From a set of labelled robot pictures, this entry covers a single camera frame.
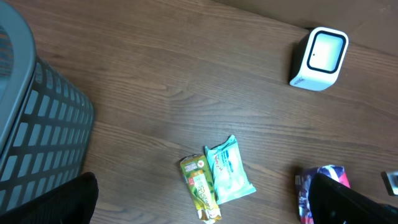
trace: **small white box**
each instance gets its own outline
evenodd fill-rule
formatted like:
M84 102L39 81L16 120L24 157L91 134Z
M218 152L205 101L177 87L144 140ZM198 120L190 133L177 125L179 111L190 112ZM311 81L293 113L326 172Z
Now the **small white box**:
M337 80L347 51L348 37L338 30L318 27L298 43L290 85L322 91Z
M398 196L398 170L392 172L382 172L384 184L389 195Z

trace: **snack wrapper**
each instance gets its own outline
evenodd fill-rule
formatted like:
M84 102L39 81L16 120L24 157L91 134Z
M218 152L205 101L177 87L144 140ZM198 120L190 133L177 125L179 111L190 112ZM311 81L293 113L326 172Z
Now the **snack wrapper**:
M199 219L206 224L220 220L221 212L216 203L213 177L206 157L200 154L188 156L181 160L180 167L197 208Z
M325 174L333 180L349 187L345 168L343 166L327 165L322 167L313 167L303 170L295 176L295 188L298 197L298 213L301 224L313 224L312 213L308 193L311 186L311 180L316 173Z
M206 146L205 151L219 205L256 191L243 170L235 136L231 135L225 143L213 149Z

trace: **wet wipes package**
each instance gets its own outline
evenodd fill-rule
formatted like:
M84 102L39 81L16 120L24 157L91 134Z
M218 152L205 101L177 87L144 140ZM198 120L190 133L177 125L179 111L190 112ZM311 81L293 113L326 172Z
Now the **wet wipes package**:
M243 170L235 136L231 135L225 143L213 149L206 146L205 152L213 173L217 204L220 205L256 191Z

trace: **laundry basket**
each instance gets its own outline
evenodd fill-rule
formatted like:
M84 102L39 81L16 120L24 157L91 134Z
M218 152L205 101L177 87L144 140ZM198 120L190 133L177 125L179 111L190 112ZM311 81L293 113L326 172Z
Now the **laundry basket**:
M93 120L88 97L36 56L28 25L0 1L0 214L80 173Z

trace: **wood grain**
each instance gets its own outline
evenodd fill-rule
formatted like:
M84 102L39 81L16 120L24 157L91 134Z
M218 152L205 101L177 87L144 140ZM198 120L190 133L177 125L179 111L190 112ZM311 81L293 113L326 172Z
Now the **wood grain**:
M295 223L297 167L340 164L353 189L397 206L398 58L350 44L338 81L288 86L307 31L207 0L11 2L38 54L95 104L85 171L92 223L200 223L177 162L235 134L254 195L221 223Z

